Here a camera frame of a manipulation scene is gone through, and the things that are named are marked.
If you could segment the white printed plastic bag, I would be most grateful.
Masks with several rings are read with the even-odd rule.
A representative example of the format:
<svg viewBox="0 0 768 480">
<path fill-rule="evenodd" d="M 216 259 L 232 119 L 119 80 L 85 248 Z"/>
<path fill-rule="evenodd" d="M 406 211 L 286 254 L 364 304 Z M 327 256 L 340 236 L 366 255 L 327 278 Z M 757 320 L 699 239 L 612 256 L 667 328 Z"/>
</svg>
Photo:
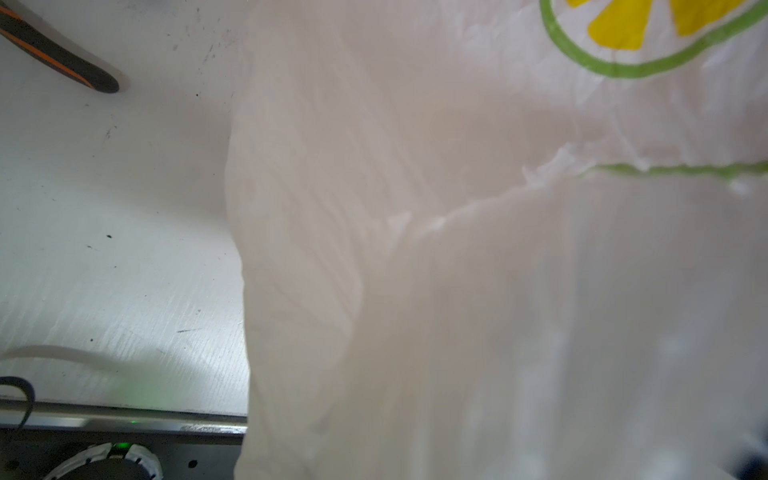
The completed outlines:
<svg viewBox="0 0 768 480">
<path fill-rule="evenodd" d="M 255 1 L 238 479 L 763 479 L 763 1 Z"/>
</svg>

